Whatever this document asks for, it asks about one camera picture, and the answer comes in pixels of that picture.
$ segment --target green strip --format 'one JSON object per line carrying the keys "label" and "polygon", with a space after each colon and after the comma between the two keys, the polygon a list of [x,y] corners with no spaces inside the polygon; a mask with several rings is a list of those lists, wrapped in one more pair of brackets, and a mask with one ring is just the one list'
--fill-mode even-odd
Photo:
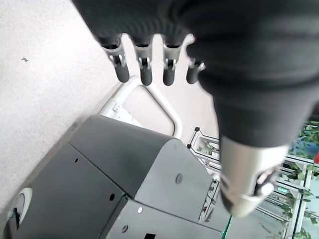
{"label": "green strip", "polygon": [[225,228],[225,231],[223,231],[223,236],[221,237],[222,239],[225,239],[225,238],[226,238],[226,234],[227,234],[227,232],[228,232],[228,228],[229,228],[231,219],[232,219],[232,216],[229,217],[227,226],[226,226],[226,228]]}
{"label": "green strip", "polygon": [[286,189],[286,188],[278,187],[278,190],[283,192],[283,193],[288,193],[288,189]]}

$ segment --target white tubular rail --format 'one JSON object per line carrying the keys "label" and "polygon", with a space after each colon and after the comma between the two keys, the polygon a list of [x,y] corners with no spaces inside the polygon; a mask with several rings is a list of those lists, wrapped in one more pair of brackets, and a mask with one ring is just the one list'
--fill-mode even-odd
{"label": "white tubular rail", "polygon": [[[154,100],[160,105],[163,111],[172,120],[174,124],[173,136],[175,138],[181,138],[182,123],[176,111],[173,109],[171,104],[168,102],[168,100],[164,97],[164,95],[160,92],[160,90],[156,87],[154,83],[152,83],[149,86],[144,86],[141,82],[141,79],[137,76],[131,77],[128,82],[122,84],[119,87],[118,91],[113,95],[113,97],[106,103],[106,105],[103,107],[99,114],[143,127],[136,120],[134,120],[127,111],[123,110],[122,107],[123,103],[133,92],[133,90],[139,86],[144,87],[150,93]],[[122,109],[121,115],[123,116],[123,118],[118,116],[119,109]]]}

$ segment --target gray machine housing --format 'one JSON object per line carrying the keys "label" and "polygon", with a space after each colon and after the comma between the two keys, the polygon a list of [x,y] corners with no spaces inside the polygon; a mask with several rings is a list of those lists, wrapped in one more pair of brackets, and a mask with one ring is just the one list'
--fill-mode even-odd
{"label": "gray machine housing", "polygon": [[211,183],[180,140],[92,116],[32,182],[14,238],[221,238],[199,220]]}

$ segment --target concrete floor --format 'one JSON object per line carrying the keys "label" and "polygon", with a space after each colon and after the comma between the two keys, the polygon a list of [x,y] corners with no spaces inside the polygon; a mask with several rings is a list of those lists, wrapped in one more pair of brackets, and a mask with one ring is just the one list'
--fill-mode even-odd
{"label": "concrete floor", "polygon": [[[130,74],[139,75],[132,43],[127,36],[123,42]],[[161,82],[159,36],[153,59],[154,81],[182,120],[181,140],[187,143],[196,126],[217,135],[211,96],[186,82],[185,52],[171,87]],[[0,2],[0,230],[10,200],[119,85],[70,1]],[[136,90],[125,107],[146,128],[171,134],[171,122],[145,91]]]}

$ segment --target rectangular slot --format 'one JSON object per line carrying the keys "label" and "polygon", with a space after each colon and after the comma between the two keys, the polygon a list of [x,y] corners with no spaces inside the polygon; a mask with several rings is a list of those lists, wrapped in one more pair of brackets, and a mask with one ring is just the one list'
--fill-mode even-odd
{"label": "rectangular slot", "polygon": [[155,239],[155,234],[146,233],[144,239]]}

